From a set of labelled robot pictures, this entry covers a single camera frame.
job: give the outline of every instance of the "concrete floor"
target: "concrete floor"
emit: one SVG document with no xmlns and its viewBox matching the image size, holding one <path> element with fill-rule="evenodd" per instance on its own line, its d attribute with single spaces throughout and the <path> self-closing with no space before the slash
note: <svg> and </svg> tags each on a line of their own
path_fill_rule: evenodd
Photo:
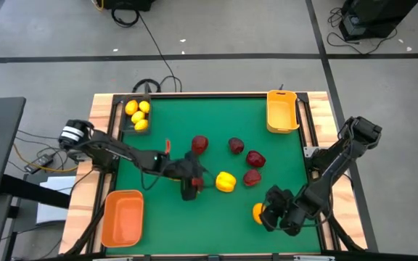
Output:
<svg viewBox="0 0 418 261">
<path fill-rule="evenodd" d="M 335 31 L 327 24 L 328 12 L 343 2 L 312 0 L 324 41 Z M 319 58 L 306 0 L 157 0 L 143 16 L 164 54 Z M 359 48 L 365 51 L 376 42 L 362 41 Z M 326 42 L 325 49 L 353 53 Z M 398 26 L 398 35 L 377 53 L 418 53 L 418 4 Z M 10 0 L 0 9 L 0 57 L 156 54 L 140 22 L 119 28 L 109 11 L 98 12 L 89 0 Z M 418 59 L 329 63 L 345 117 L 362 115 L 383 127 L 380 145 L 358 161 L 379 250 L 418 254 Z M 320 59 L 194 59 L 169 65 L 184 91 L 267 91 L 281 84 L 293 91 L 329 90 Z M 57 136 L 67 119 L 88 117 L 93 94 L 127 92 L 142 78 L 159 80 L 168 74 L 161 61 L 0 64 L 0 97 L 27 98 L 20 129 Z M 172 91 L 173 86 L 163 89 Z M 41 111 L 48 115 L 40 117 Z M 18 145 L 26 155 L 40 149 Z M 22 165 L 15 155 L 10 159 Z M 21 176 L 12 166 L 7 172 Z M 21 234 L 14 256 L 39 258 L 61 234 L 62 226 Z"/>
</svg>

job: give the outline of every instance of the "yellow lemon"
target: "yellow lemon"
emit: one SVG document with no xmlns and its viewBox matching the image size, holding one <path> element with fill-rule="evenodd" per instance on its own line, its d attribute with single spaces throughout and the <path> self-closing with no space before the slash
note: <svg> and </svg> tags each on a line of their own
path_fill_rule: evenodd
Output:
<svg viewBox="0 0 418 261">
<path fill-rule="evenodd" d="M 133 115 L 138 110 L 138 102 L 135 100 L 127 102 L 125 106 L 125 113 L 127 115 Z"/>
<path fill-rule="evenodd" d="M 149 113 L 149 102 L 147 101 L 140 102 L 139 109 L 144 113 Z"/>
<path fill-rule="evenodd" d="M 262 211 L 265 210 L 265 208 L 266 208 L 266 206 L 263 206 L 262 203 L 257 203 L 257 204 L 254 205 L 254 207 L 253 207 L 253 218 L 254 218 L 254 221 L 257 224 L 262 225 L 260 215 L 261 215 Z"/>
<path fill-rule="evenodd" d="M 133 122 L 134 124 L 136 124 L 137 122 L 143 119 L 144 119 L 144 112 L 138 111 L 138 112 L 135 112 L 133 116 L 131 116 L 131 122 Z"/>
<path fill-rule="evenodd" d="M 148 120 L 140 120 L 135 124 L 135 131 L 142 131 L 148 128 Z"/>
</svg>

